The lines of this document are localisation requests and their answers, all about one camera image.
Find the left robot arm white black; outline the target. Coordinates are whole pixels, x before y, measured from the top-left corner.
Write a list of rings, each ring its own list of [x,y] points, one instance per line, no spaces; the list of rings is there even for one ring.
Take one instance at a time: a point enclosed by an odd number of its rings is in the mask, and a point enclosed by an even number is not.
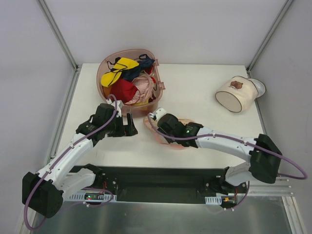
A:
[[[103,170],[87,164],[74,175],[68,175],[75,164],[105,137],[137,135],[132,114],[123,123],[122,103],[100,104],[95,114],[80,124],[68,145],[36,173],[28,172],[22,179],[22,203],[45,218],[53,217],[65,199],[79,190],[104,187]]]

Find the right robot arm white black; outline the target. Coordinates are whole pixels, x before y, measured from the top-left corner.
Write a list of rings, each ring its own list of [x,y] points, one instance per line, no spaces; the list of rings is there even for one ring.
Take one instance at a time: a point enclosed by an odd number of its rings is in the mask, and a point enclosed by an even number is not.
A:
[[[172,114],[157,114],[153,119],[168,143],[212,149],[244,161],[237,166],[226,167],[220,177],[209,181],[216,193],[227,195],[248,181],[275,183],[281,161],[276,154],[281,152],[267,135],[259,134],[256,138],[227,135],[199,123],[184,124]]]

